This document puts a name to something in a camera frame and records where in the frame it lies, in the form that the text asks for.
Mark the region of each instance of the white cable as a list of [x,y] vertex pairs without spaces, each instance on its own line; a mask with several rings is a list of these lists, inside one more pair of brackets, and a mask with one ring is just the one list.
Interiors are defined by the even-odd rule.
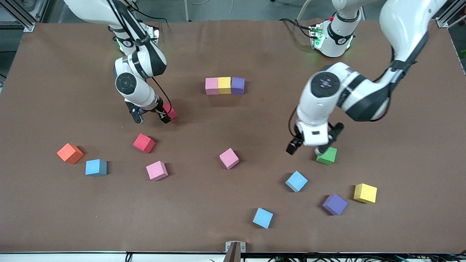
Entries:
[[231,15],[232,15],[232,10],[233,10],[233,0],[232,0],[232,8],[230,8],[230,12],[228,13],[228,20],[231,20]]
[[195,6],[203,5],[203,4],[207,3],[208,1],[210,1],[210,0],[205,0],[205,1],[202,2],[202,3],[193,3],[192,0],[189,0],[189,2],[190,2],[191,4],[193,4],[193,5],[195,5]]

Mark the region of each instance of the purple cube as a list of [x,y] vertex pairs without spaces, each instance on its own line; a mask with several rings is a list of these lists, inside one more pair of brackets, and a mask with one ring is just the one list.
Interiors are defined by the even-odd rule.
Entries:
[[323,207],[332,215],[341,215],[347,204],[339,195],[333,194],[325,200]]
[[244,78],[232,77],[232,94],[244,95]]

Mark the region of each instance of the green cube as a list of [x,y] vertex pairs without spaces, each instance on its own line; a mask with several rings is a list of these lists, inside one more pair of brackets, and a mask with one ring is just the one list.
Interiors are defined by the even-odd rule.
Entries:
[[331,165],[335,162],[336,157],[336,148],[329,147],[324,154],[317,156],[316,161],[324,163],[326,165]]

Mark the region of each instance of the orange cube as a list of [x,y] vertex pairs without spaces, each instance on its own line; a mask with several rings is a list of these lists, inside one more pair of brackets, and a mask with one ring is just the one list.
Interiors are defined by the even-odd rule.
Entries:
[[80,160],[84,154],[77,148],[76,146],[68,143],[64,147],[62,147],[58,152],[57,155],[63,159],[63,161],[70,163],[70,164],[76,164],[78,160]]

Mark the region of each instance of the yellow cube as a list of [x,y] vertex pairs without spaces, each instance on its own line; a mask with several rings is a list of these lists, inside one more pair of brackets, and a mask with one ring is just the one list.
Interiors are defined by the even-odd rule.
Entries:
[[231,77],[219,77],[219,95],[229,95],[232,93]]
[[375,203],[377,195],[377,188],[366,184],[356,185],[354,190],[354,200],[363,203]]

